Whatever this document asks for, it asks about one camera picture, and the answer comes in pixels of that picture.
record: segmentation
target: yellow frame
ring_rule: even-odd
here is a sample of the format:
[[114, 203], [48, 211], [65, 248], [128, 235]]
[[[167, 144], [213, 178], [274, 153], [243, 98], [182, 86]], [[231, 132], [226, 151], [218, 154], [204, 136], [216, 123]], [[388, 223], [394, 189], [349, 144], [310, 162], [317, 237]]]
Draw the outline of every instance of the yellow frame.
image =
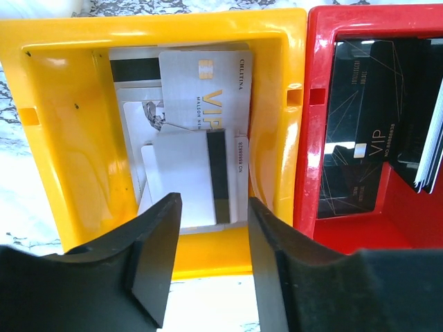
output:
[[[0, 61], [65, 250], [136, 215], [108, 50], [247, 42], [251, 194], [288, 224], [305, 69], [303, 9], [0, 21]], [[251, 272], [247, 228], [180, 236], [174, 279]]]

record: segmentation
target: silver vip card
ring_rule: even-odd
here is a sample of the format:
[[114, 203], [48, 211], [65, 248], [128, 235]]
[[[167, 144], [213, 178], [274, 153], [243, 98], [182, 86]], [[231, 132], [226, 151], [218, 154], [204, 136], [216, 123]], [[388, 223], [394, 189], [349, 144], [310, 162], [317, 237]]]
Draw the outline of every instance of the silver vip card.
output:
[[248, 133], [251, 51], [171, 50], [160, 53], [159, 61], [168, 123]]

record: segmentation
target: gray marble countertop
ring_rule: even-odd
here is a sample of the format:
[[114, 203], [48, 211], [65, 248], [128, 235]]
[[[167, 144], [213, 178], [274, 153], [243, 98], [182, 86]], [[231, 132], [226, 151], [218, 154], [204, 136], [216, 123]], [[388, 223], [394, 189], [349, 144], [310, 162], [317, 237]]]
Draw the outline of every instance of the gray marble countertop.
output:
[[[432, 3], [383, 0], [93, 0], [91, 16], [155, 15], [322, 4]], [[48, 200], [0, 66], [0, 243], [35, 255], [62, 253]], [[163, 331], [260, 330], [253, 278], [173, 283]]]

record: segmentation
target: white card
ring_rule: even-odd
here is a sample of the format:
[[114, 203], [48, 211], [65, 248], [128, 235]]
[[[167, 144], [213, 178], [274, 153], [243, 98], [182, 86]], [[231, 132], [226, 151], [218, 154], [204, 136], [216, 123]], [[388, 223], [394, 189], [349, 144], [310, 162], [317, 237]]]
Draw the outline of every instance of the white card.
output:
[[151, 185], [149, 180], [152, 202], [167, 193], [179, 192], [183, 201], [182, 228], [215, 225], [206, 132], [159, 135], [153, 146], [161, 185]]
[[143, 157], [143, 163], [145, 164], [146, 171], [146, 186], [149, 188], [150, 197], [152, 203], [155, 204], [160, 201], [166, 194], [163, 191], [163, 186], [160, 179], [159, 166], [157, 165], [157, 159], [154, 152], [153, 145], [145, 145], [141, 149], [141, 155]]
[[140, 203], [142, 190], [146, 184], [141, 148], [143, 145], [150, 144], [159, 133], [163, 124], [162, 121], [164, 121], [164, 118], [162, 118], [163, 112], [162, 100], [126, 102], [123, 104], [123, 118], [129, 138], [127, 140], [129, 144], [126, 144], [126, 146], [137, 203]]
[[159, 56], [168, 123], [191, 130], [248, 132], [252, 53], [165, 51]]
[[237, 159], [235, 157], [235, 137], [233, 131], [225, 131], [226, 166], [228, 168], [229, 217], [231, 223], [239, 221], [237, 195]]
[[238, 221], [248, 220], [249, 141], [246, 136], [235, 138], [237, 154]]
[[114, 82], [114, 88], [118, 91], [120, 89], [161, 89], [160, 80], [143, 80], [143, 81], [129, 81], [129, 82]]
[[137, 216], [144, 213], [151, 206], [152, 206], [151, 192], [146, 182], [145, 189], [143, 189], [143, 194], [141, 195], [140, 205], [138, 206]]
[[191, 130], [181, 128], [178, 126], [173, 126], [172, 124], [165, 123], [163, 126], [161, 126], [160, 134], [163, 135], [164, 133], [190, 133]]
[[117, 89], [117, 100], [119, 103], [163, 100], [163, 93], [161, 87]]

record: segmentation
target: red frame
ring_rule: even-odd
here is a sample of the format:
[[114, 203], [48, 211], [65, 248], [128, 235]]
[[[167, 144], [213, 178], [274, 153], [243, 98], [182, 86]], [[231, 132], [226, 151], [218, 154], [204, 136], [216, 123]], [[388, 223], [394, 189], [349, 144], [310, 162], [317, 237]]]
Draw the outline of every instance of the red frame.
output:
[[[392, 172], [383, 166], [381, 185], [374, 212], [349, 215], [333, 220], [317, 220], [320, 191], [327, 96], [337, 37], [443, 37], [443, 5], [411, 6], [321, 6], [309, 13], [305, 96], [302, 114], [301, 136], [296, 171], [293, 226], [306, 235], [343, 252], [366, 248], [412, 248], [443, 246], [443, 183], [437, 182], [436, 193], [416, 194]], [[403, 204], [425, 204], [431, 210], [425, 216], [432, 221], [423, 230], [419, 222], [420, 209], [404, 215], [392, 211], [400, 190], [405, 196]], [[408, 227], [401, 224], [403, 215]]]

